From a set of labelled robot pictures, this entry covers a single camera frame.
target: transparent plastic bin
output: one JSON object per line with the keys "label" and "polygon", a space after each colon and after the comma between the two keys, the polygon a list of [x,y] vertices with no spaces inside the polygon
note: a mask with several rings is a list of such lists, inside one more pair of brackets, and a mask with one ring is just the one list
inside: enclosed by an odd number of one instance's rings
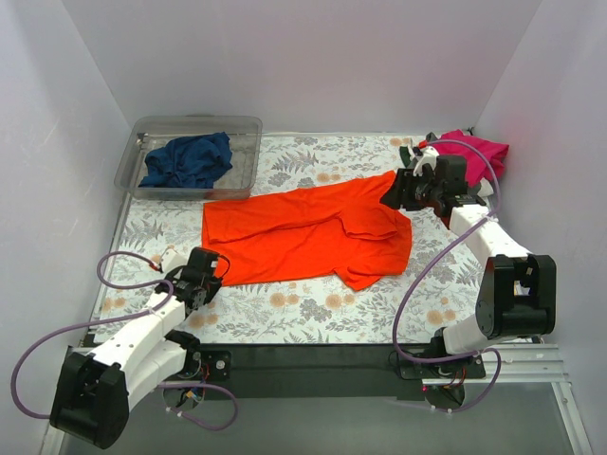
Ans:
{"label": "transparent plastic bin", "polygon": [[[140,188],[147,175],[145,156],[176,137],[225,132],[230,137],[232,169],[212,189]],[[137,199],[246,199],[255,183],[262,122],[255,117],[145,117],[133,127],[114,184]]]}

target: purple tube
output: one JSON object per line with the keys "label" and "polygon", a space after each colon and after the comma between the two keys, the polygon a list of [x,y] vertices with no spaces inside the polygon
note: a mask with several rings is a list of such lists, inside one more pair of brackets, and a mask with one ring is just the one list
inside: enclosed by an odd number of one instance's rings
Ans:
{"label": "purple tube", "polygon": [[194,424],[196,424],[199,427],[202,427],[204,429],[208,429],[210,431],[221,431],[222,429],[226,429],[231,424],[233,424],[236,421],[236,418],[238,417],[238,400],[236,400],[236,397],[234,396],[234,394],[231,391],[229,391],[228,389],[225,389],[223,387],[215,386],[213,384],[207,384],[206,382],[179,382],[179,383],[161,382],[160,384],[158,384],[158,388],[159,389],[209,389],[212,391],[221,391],[222,393],[227,395],[228,398],[231,400],[231,403],[234,405],[234,413],[231,415],[231,418],[228,420],[228,422],[226,422],[225,424],[222,424],[222,425],[211,425],[211,424],[205,422],[204,420],[200,420],[196,417],[193,417],[192,415],[188,414],[187,412],[182,412],[177,408],[169,408],[171,410],[171,412],[174,412],[178,416],[183,417],[184,419],[187,419],[190,422],[193,422]]}
{"label": "purple tube", "polygon": [[153,280],[152,282],[143,282],[141,284],[129,284],[129,285],[113,284],[112,282],[107,281],[103,277],[103,271],[102,271],[103,264],[105,264],[105,262],[112,256],[119,256],[119,255],[120,256],[131,256],[134,258],[141,259],[141,260],[145,261],[146,263],[148,263],[149,265],[155,265],[154,262],[152,262],[148,258],[141,256],[137,253],[131,253],[130,251],[113,251],[113,252],[108,253],[105,256],[103,256],[100,259],[99,263],[97,264],[97,277],[100,279],[100,281],[103,284],[105,284],[108,287],[113,287],[114,289],[139,289],[140,287],[152,286],[152,285],[156,285],[156,284],[160,284],[160,283],[164,282],[165,284],[167,284],[169,286],[169,292],[167,294],[167,297],[165,297],[158,305],[156,305],[151,310],[145,310],[140,313],[135,313],[133,315],[120,316],[117,318],[88,321],[88,322],[81,322],[79,324],[68,325],[67,327],[57,329],[54,332],[51,332],[50,334],[43,336],[38,341],[33,343],[31,346],[29,346],[26,349],[26,351],[21,355],[21,357],[19,357],[19,360],[17,360],[17,363],[12,370],[12,374],[10,375],[10,396],[12,397],[12,401],[14,402],[15,406],[21,412],[23,412],[25,415],[32,417],[34,419],[48,419],[50,417],[49,414],[41,414],[41,413],[34,412],[33,410],[28,409],[26,407],[26,405],[24,405],[23,402],[21,401],[21,398],[19,398],[19,393],[17,392],[17,379],[19,376],[19,371],[21,370],[21,367],[23,366],[24,362],[28,359],[29,355],[36,348],[38,348],[38,346],[40,346],[41,344],[43,344],[46,341],[49,341],[51,338],[64,334],[65,332],[70,332],[72,330],[78,330],[78,329],[83,329],[85,327],[95,327],[95,326],[103,325],[103,324],[111,324],[114,322],[123,322],[125,320],[141,318],[142,316],[146,316],[152,312],[158,311],[173,296],[173,292],[174,292],[173,284],[167,280]]}
{"label": "purple tube", "polygon": [[[476,229],[478,229],[484,223],[486,223],[488,221],[488,217],[493,216],[495,213],[497,213],[497,211],[500,209],[500,207],[502,205],[502,193],[500,191],[500,184],[497,181],[497,175],[495,174],[495,171],[493,171],[493,167],[491,166],[491,163],[489,163],[489,160],[478,149],[476,149],[476,147],[473,147],[473,146],[467,144],[466,142],[463,142],[461,140],[456,140],[456,139],[438,139],[434,142],[431,142],[429,145],[432,146],[433,144],[457,144],[457,145],[461,145],[462,147],[466,147],[467,149],[469,149],[469,150],[473,151],[475,154],[477,154],[483,160],[483,162],[489,169],[489,172],[491,173],[491,177],[493,178],[493,182],[495,183],[495,196],[496,196],[497,202],[496,202],[495,208],[492,209],[487,214],[486,218],[479,220],[478,223],[476,223],[474,226],[472,226],[470,229],[468,229],[466,232],[464,232],[462,235],[460,235],[457,239],[455,239],[453,242],[451,242],[447,247],[445,247],[445,249],[443,249],[440,253],[438,253],[436,255],[436,257],[428,263],[428,265],[426,265],[426,267],[417,276],[417,278],[415,278],[415,280],[411,284],[411,286],[409,286],[409,289],[407,289],[407,292],[405,293],[405,297],[403,297],[402,302],[400,303],[400,305],[398,305],[398,309],[396,310],[395,321],[392,326],[392,342],[395,345],[395,350],[400,357],[402,357],[410,362],[424,363],[424,364],[444,363],[444,362],[456,360],[458,358],[466,358],[466,357],[470,357],[471,355],[479,354],[478,352],[470,352],[470,353],[449,355],[446,357],[437,357],[437,358],[414,357],[412,355],[405,353],[402,349],[400,349],[400,346],[398,345],[398,324],[400,322],[402,313],[405,310],[405,305],[407,305],[407,302],[409,301],[409,298],[411,297],[411,295],[413,294],[413,292],[415,291],[417,286],[421,283],[421,281],[426,277],[426,275],[428,275],[430,270],[441,259],[443,259],[447,255],[447,253],[449,253],[456,246],[458,246],[459,244],[464,242]],[[465,406],[462,406],[459,409],[453,409],[452,410],[453,412],[468,410],[471,407],[477,405],[483,398],[485,398],[485,396],[487,396],[487,394],[490,392],[490,390],[495,385],[495,382],[497,381],[497,377],[500,373],[500,370],[502,369],[502,366],[501,366],[502,359],[500,357],[500,353],[494,348],[487,348],[484,350],[484,352],[493,352],[497,356],[498,367],[497,367],[497,370],[495,371],[495,375],[493,375],[493,378],[489,382],[487,388],[477,398],[475,398],[470,403],[466,404]]]}

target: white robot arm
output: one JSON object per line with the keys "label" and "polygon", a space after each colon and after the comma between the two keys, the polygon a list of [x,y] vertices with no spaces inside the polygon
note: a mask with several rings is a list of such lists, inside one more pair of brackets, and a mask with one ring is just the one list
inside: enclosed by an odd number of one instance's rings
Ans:
{"label": "white robot arm", "polygon": [[[469,194],[464,157],[439,155],[428,145],[409,153],[409,167],[398,170],[393,186],[381,199],[383,204],[392,209],[433,208],[457,235],[490,215],[485,201]],[[435,349],[430,357],[477,352],[508,338],[551,333],[556,314],[552,258],[532,254],[491,218],[465,243],[485,266],[475,314],[440,329],[432,339]]]}
{"label": "white robot arm", "polygon": [[169,270],[166,280],[173,284],[173,295],[152,311],[169,297],[168,286],[160,284],[145,305],[150,314],[131,320],[87,355],[67,357],[50,424],[95,446],[110,447],[126,426],[129,411],[146,394],[167,377],[191,371],[200,342],[173,329],[217,293],[218,259],[217,253],[202,248],[195,248],[189,260],[167,249],[160,270]]}

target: white enclosure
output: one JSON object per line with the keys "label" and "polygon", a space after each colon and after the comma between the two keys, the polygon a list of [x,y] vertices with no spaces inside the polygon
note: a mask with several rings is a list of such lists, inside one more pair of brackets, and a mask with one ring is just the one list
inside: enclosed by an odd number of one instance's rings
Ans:
{"label": "white enclosure", "polygon": [[[217,114],[273,132],[474,126],[511,144],[501,218],[557,261],[551,338],[593,449],[606,452],[606,20],[600,0],[0,0],[2,450],[42,444],[46,422],[13,406],[9,372],[35,339],[90,315],[130,127]],[[32,408],[49,411],[81,335],[28,362]]]}

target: table surface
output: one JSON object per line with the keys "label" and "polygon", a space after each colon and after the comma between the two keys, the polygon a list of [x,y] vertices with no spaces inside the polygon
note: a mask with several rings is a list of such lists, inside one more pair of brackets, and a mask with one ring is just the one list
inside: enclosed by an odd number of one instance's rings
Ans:
{"label": "table surface", "polygon": [[[331,185],[402,167],[398,146],[410,136],[264,136],[252,194]],[[189,255],[200,246],[202,202],[127,197],[116,232],[119,249],[158,259],[167,246]],[[402,211],[411,218],[414,244],[405,273],[353,292],[337,276],[222,288],[179,327],[204,343],[387,343],[395,311],[422,268],[455,239],[430,209]],[[106,272],[116,283],[158,278],[146,264],[119,258]],[[465,246],[441,261],[415,291],[403,314],[403,342],[426,342],[436,329],[473,313],[482,268]],[[151,290],[101,290],[96,318],[132,314]],[[92,330],[104,342],[120,324]]]}

